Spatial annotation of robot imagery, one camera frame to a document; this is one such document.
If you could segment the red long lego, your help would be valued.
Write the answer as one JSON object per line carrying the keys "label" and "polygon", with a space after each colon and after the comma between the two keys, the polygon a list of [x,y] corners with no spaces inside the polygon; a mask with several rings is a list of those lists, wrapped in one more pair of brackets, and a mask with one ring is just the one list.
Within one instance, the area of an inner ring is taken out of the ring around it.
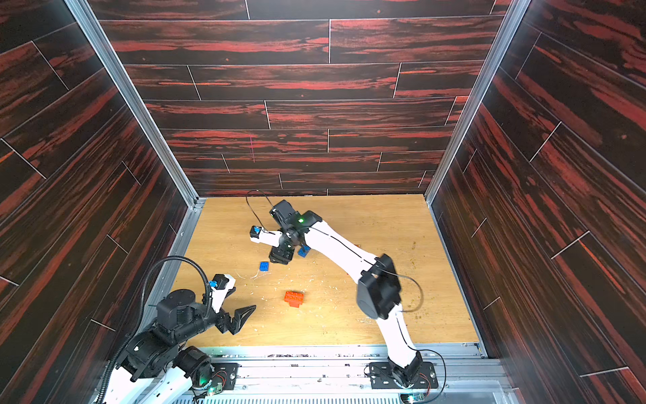
{"label": "red long lego", "polygon": [[284,302],[289,304],[292,301],[301,302],[303,304],[304,294],[300,292],[295,292],[295,291],[286,291],[284,295]]}

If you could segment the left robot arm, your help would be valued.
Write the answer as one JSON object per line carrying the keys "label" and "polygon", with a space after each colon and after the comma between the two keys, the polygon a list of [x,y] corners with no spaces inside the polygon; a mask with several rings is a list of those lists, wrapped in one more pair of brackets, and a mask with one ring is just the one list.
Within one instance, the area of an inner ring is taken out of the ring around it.
{"label": "left robot arm", "polygon": [[239,333],[257,310],[233,315],[198,303],[195,293],[180,289],[156,305],[156,318],[130,338],[106,370],[97,403],[170,403],[192,391],[197,400],[225,390],[226,370],[217,370],[210,355],[185,343],[210,328]]}

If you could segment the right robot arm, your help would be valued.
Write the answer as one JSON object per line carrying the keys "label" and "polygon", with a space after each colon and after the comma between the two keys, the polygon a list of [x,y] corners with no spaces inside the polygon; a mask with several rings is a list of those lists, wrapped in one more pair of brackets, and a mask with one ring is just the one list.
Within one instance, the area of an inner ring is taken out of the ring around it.
{"label": "right robot arm", "polygon": [[422,354],[407,330],[400,293],[400,278],[392,258],[376,256],[349,242],[315,212],[301,214],[286,200],[270,210],[279,228],[250,230],[250,239],[271,247],[269,260],[289,264],[296,247],[323,254],[343,269],[357,285],[356,302],[376,321],[388,353],[390,377],[401,387],[411,387],[422,368]]}

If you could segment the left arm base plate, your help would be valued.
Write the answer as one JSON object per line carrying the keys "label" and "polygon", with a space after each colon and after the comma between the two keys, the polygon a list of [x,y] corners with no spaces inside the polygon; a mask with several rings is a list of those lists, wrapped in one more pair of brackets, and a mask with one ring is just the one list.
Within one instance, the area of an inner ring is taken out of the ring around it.
{"label": "left arm base plate", "polygon": [[198,370],[194,389],[209,395],[220,394],[235,388],[238,377],[238,363],[215,363]]}

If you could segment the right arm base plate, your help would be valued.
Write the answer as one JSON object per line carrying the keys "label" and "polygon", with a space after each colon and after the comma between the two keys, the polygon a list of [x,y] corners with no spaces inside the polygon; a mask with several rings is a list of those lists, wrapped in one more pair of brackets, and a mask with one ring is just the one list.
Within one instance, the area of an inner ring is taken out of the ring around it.
{"label": "right arm base plate", "polygon": [[371,362],[364,368],[372,389],[437,389],[439,383],[433,363],[421,362],[411,369],[392,361]]}

